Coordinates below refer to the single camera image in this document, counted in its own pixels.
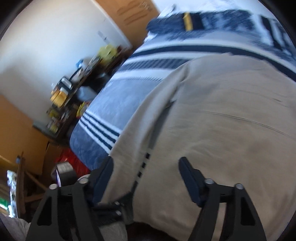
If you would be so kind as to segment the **red bag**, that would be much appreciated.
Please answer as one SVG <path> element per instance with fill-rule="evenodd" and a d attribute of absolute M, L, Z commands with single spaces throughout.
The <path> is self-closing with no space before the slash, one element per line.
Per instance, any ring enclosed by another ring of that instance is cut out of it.
<path fill-rule="evenodd" d="M 55 163 L 69 162 L 77 174 L 77 177 L 90 174 L 90 170 L 78 159 L 70 148 L 62 150 L 60 156 L 55 160 Z"/>

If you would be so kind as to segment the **yellow plush toy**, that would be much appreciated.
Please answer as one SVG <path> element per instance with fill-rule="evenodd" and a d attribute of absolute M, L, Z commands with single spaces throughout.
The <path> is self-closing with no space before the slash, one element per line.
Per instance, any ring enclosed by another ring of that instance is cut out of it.
<path fill-rule="evenodd" d="M 112 60 L 117 56 L 117 49 L 113 45 L 106 45 L 99 49 L 98 56 L 105 61 Z"/>

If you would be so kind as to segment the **wooden chair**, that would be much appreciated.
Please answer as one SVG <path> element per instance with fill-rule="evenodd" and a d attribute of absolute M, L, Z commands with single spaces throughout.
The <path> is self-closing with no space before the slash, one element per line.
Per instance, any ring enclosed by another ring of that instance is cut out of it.
<path fill-rule="evenodd" d="M 24 218 L 26 215 L 26 205 L 41 201 L 48 187 L 26 169 L 26 159 L 23 157 L 23 152 L 17 156 L 17 160 L 16 216 Z"/>

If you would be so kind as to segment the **cluttered dark shelf rack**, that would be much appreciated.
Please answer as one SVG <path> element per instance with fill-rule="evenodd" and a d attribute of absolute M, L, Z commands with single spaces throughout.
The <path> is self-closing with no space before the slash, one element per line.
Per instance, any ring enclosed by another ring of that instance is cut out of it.
<path fill-rule="evenodd" d="M 98 53 L 89 61 L 81 59 L 77 63 L 77 70 L 71 77 L 62 77 L 52 90 L 50 98 L 52 105 L 46 111 L 50 118 L 48 124 L 41 126 L 34 123 L 33 127 L 53 140 L 66 138 L 70 128 L 74 125 L 75 119 L 78 118 L 77 113 L 81 104 L 90 102 L 90 99 L 93 98 L 89 97 L 82 100 L 79 96 L 88 91 L 97 95 L 104 82 L 130 56 L 132 51 L 121 46 L 116 49 L 117 56 L 109 61 L 102 60 Z"/>

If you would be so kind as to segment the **wooden door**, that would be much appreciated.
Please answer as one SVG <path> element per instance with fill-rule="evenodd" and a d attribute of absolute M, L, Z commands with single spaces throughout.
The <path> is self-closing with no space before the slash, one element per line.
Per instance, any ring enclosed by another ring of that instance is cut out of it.
<path fill-rule="evenodd" d="M 147 24 L 159 12 L 150 0 L 97 0 L 134 48 L 147 36 Z"/>

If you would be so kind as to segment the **blue striped bed cover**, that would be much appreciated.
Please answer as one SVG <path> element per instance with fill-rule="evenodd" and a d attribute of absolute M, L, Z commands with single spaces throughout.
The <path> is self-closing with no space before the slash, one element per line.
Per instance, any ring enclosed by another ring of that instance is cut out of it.
<path fill-rule="evenodd" d="M 188 16 L 193 29 L 188 31 Z M 295 45 L 277 19 L 241 9 L 159 16 L 144 43 L 93 99 L 70 138 L 70 148 L 90 170 L 108 156 L 146 96 L 179 66 L 211 54 L 264 60 L 295 79 Z"/>

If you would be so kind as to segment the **navy patterned pillow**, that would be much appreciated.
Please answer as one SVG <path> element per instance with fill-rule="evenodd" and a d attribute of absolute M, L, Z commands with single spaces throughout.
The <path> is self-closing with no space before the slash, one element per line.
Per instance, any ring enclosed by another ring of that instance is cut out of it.
<path fill-rule="evenodd" d="M 233 32 L 258 36 L 255 23 L 248 11 L 228 9 L 177 13 L 165 18 L 154 18 L 147 25 L 154 35 L 205 34 L 210 32 Z"/>

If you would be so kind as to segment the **beige knit garment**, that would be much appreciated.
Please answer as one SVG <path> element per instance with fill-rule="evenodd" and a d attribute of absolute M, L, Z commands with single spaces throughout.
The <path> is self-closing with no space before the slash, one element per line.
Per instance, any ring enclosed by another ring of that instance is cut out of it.
<path fill-rule="evenodd" d="M 229 54 L 191 60 L 144 100 L 110 153 L 102 201 L 135 180 L 133 219 L 187 240 L 200 209 L 178 169 L 186 157 L 219 184 L 241 183 L 276 240 L 295 213 L 295 82 L 266 61 Z"/>

